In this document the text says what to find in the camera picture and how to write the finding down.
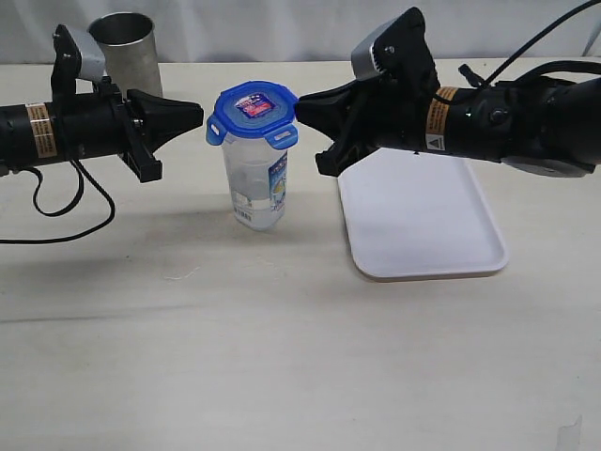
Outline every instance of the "clear plastic bottle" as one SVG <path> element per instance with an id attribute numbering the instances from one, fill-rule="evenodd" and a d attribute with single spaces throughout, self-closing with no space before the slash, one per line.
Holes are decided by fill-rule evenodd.
<path id="1" fill-rule="evenodd" d="M 207 141 L 223 149 L 236 218 L 253 230 L 272 228 L 285 212 L 295 102 L 283 86 L 248 82 L 224 91 L 207 120 Z"/>

